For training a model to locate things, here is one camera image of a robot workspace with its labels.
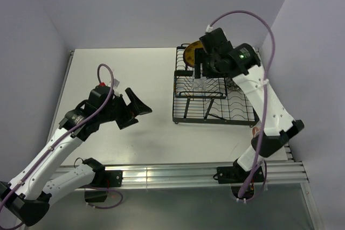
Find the white table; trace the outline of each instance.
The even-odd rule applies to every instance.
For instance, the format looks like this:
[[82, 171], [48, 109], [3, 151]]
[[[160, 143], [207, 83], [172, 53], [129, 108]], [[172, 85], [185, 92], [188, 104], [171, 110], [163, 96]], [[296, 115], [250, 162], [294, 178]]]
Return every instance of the white table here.
[[[53, 130], [65, 113], [87, 99], [98, 84], [96, 69], [106, 63], [121, 82], [119, 92], [131, 87], [153, 113], [137, 117], [139, 123], [119, 130], [116, 123], [103, 124], [100, 130], [77, 148], [63, 165], [76, 158], [93, 157], [110, 164], [170, 164], [231, 162], [250, 145], [248, 126], [184, 124], [172, 121], [175, 48], [124, 48], [76, 50], [58, 105]], [[110, 81], [106, 69], [101, 78]], [[285, 161], [282, 148], [268, 160]]]

